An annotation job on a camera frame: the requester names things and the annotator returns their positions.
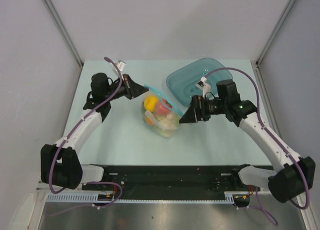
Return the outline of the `clear zip top bag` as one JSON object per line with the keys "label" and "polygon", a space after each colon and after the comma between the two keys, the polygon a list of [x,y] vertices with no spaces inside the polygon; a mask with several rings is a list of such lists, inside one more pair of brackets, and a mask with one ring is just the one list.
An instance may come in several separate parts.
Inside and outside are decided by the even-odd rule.
{"label": "clear zip top bag", "polygon": [[143,122],[164,138],[171,138],[178,130],[182,111],[159,89],[145,84],[147,92],[141,104]]}

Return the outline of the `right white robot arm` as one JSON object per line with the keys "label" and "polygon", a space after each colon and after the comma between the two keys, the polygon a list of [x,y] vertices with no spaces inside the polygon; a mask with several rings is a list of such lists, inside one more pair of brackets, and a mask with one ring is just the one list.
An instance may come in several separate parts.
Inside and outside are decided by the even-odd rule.
{"label": "right white robot arm", "polygon": [[241,100],[233,80],[219,81],[216,84],[218,96],[212,99],[206,96],[211,87],[205,77],[196,86],[202,90],[202,94],[191,98],[189,108],[179,123],[206,122],[212,115],[224,115],[256,143],[273,167],[268,170],[243,164],[233,171],[231,186],[237,191],[242,191],[248,185],[269,190],[280,203],[305,193],[308,202],[313,187],[315,161],[292,150],[263,120],[257,104]]}

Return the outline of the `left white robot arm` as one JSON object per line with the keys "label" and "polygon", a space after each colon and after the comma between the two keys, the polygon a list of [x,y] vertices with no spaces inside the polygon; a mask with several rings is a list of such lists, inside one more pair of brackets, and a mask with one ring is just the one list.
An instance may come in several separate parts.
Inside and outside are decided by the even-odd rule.
{"label": "left white robot arm", "polygon": [[105,73],[91,78],[91,91],[87,94],[82,114],[66,135],[54,144],[45,144],[40,151],[41,181],[62,189],[76,189],[80,184],[93,183],[98,189],[110,186],[111,178],[102,166],[80,163],[78,154],[94,130],[99,127],[111,110],[111,101],[126,97],[137,98],[148,88],[134,82],[128,74],[115,81]]}

